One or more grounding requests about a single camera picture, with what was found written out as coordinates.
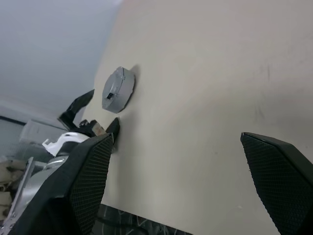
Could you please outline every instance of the cable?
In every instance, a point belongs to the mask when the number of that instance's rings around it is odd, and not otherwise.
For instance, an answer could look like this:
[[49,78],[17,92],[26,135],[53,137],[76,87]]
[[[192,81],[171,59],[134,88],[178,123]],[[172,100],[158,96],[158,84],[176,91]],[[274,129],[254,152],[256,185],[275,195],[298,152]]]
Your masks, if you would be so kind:
[[118,213],[119,213],[120,215],[122,215],[122,214],[125,213],[125,211],[120,211],[120,210],[118,210]]
[[136,219],[137,219],[137,225],[140,227],[141,225],[143,225],[146,221],[148,221],[147,219],[145,219],[143,222],[139,223],[139,220],[138,220],[138,216],[136,216]]
[[103,223],[103,224],[108,225],[110,227],[122,228],[122,229],[130,228],[130,229],[134,229],[134,230],[140,231],[140,232],[142,232],[145,235],[149,235],[147,230],[145,230],[144,228],[141,228],[141,227],[134,226],[134,225],[116,224],[116,223],[113,223],[113,222],[111,222],[109,220],[106,220],[106,219],[103,219],[103,218],[100,218],[100,217],[97,217],[96,220],[98,220],[100,223]]
[[[103,215],[104,218],[106,217],[107,209],[108,209],[108,206],[106,206],[106,208],[105,208],[105,210],[104,210],[104,215]],[[104,234],[103,234],[103,227],[104,227],[104,224],[102,224],[102,229],[101,229],[102,235],[104,235]]]
[[131,234],[134,231],[134,229],[130,230],[128,233],[126,233],[125,235]]

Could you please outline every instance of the white wall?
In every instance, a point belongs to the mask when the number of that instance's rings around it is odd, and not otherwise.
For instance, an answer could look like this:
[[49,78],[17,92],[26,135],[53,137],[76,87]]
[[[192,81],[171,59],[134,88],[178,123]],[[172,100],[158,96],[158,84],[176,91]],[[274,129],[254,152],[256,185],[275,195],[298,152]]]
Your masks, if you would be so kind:
[[[136,68],[102,202],[195,235],[279,235],[240,134],[290,142],[313,162],[312,10],[311,0],[126,0],[95,80]],[[99,106],[86,117],[107,126]]]
[[57,123],[76,97],[93,89],[121,2],[2,1],[0,115]]
[[0,119],[0,158],[10,157],[16,153],[20,134],[24,126]]

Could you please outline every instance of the beige tabletop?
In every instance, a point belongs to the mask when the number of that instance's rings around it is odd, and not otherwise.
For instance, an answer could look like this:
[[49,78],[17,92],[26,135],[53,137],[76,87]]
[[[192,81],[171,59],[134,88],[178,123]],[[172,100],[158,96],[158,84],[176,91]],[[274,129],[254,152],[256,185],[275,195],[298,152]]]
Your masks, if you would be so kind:
[[104,127],[109,75],[136,74],[102,203],[210,235],[279,234],[243,131],[313,153],[313,1],[125,0],[85,118]]

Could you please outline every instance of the gray hexagonal object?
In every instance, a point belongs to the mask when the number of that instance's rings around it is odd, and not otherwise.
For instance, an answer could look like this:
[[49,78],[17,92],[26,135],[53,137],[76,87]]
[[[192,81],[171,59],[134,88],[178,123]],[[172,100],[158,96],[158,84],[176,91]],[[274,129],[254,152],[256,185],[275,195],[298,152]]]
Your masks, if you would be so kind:
[[135,74],[123,67],[118,67],[104,85],[102,108],[112,113],[121,112],[133,93]]

